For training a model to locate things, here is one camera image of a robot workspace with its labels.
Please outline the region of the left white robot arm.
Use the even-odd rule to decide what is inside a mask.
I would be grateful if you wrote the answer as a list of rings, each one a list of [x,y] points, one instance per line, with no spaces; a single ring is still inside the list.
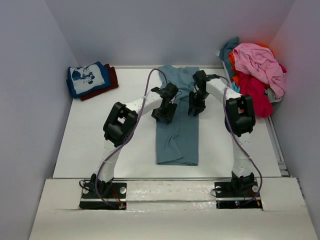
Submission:
[[[177,104],[172,100],[178,88],[168,83],[164,88],[154,87],[145,96],[133,102],[116,102],[104,125],[104,151],[99,169],[91,175],[93,192],[100,199],[105,199],[111,191],[117,160],[121,149],[129,143],[141,117],[151,113],[157,122],[171,123]]]

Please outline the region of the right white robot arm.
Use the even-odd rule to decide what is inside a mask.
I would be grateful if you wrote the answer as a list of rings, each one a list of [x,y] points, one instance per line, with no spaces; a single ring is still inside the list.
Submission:
[[[224,124],[232,139],[233,168],[231,180],[214,184],[217,198],[245,198],[258,186],[253,173],[252,158],[244,149],[250,143],[256,124],[253,100],[250,95],[234,91],[222,81],[222,76],[199,70],[193,76],[194,90],[189,93],[188,114],[197,116],[206,109],[205,100],[214,96],[223,105]]]

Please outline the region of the grey-blue t shirt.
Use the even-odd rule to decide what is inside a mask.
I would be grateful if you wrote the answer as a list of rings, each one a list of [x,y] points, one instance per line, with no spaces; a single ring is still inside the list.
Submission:
[[[193,74],[198,67],[159,67],[162,86],[166,80],[178,88],[171,123],[156,123],[156,163],[167,166],[197,166],[199,163],[199,117],[188,115],[189,93],[194,90]]]

